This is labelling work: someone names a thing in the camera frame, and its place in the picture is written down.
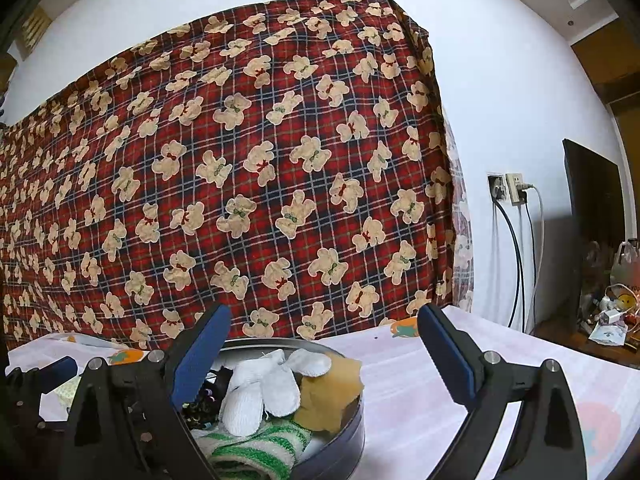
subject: power socket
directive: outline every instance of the power socket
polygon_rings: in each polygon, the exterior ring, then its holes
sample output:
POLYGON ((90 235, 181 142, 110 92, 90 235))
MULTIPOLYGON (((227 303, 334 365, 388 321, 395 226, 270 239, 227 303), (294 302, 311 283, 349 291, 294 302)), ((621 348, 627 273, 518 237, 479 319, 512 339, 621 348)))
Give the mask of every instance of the power socket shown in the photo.
POLYGON ((507 173, 504 175, 507 181, 507 190, 509 191, 509 198, 511 199, 511 205, 524 204, 524 200, 520 198, 518 193, 518 184, 522 184, 521 173, 507 173))
POLYGON ((500 174, 487 175, 489 181, 489 193, 498 202, 503 202, 507 199, 507 188, 504 182, 504 176, 500 174))

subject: metal tin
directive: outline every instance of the metal tin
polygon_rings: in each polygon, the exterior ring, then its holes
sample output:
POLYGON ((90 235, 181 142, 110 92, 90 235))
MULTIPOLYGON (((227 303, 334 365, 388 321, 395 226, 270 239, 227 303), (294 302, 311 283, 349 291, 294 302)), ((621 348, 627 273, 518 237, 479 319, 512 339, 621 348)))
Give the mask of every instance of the metal tin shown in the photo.
MULTIPOLYGON (((301 339, 287 338, 241 338, 225 342, 212 369, 222 365, 232 366, 238 361, 257 358, 267 352, 282 348, 286 356, 303 348, 310 352, 340 352, 327 346, 301 339)), ((303 455, 291 471, 290 480, 347 480, 360 461, 364 449, 364 407, 362 396, 355 399, 345 410, 342 429, 321 449, 310 456, 303 455)))

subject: brown cloth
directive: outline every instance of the brown cloth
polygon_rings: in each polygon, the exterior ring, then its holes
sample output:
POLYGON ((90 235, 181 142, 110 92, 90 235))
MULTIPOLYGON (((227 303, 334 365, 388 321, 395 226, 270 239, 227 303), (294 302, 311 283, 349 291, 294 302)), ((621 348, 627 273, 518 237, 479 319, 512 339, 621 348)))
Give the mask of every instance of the brown cloth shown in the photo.
POLYGON ((362 363, 355 359, 328 354, 331 369, 320 377, 302 377, 300 407, 293 421, 311 431, 338 433, 345 408, 363 389, 360 381, 362 363))

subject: silver screw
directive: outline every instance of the silver screw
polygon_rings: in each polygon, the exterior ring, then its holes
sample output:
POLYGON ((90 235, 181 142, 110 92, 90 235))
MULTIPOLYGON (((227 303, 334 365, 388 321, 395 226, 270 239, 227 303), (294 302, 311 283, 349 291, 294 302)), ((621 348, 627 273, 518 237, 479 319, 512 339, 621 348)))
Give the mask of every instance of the silver screw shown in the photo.
POLYGON ((159 363, 164 359, 164 352, 162 350, 152 350, 146 358, 152 363, 159 363))
POLYGON ((88 364, 88 367, 91 370, 97 370, 101 366, 102 366, 102 359, 100 359, 99 357, 94 357, 89 361, 89 364, 88 364))
POLYGON ((560 363, 555 359, 547 359, 545 361, 545 366, 550 372, 557 372, 560 370, 560 363))
POLYGON ((498 352, 494 352, 493 350, 487 350, 484 354, 484 360, 489 364, 497 365, 501 361, 500 354, 498 352))

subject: floral curtain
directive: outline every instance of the floral curtain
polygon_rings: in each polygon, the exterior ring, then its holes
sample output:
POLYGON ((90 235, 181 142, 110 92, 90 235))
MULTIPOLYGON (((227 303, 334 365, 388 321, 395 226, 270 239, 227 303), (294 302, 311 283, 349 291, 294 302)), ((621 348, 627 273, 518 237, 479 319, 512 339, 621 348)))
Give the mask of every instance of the floral curtain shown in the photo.
POLYGON ((427 33, 393 0, 172 28, 4 133, 4 332, 165 348, 218 301, 231 337, 314 339, 453 285, 470 302, 451 147, 427 33))

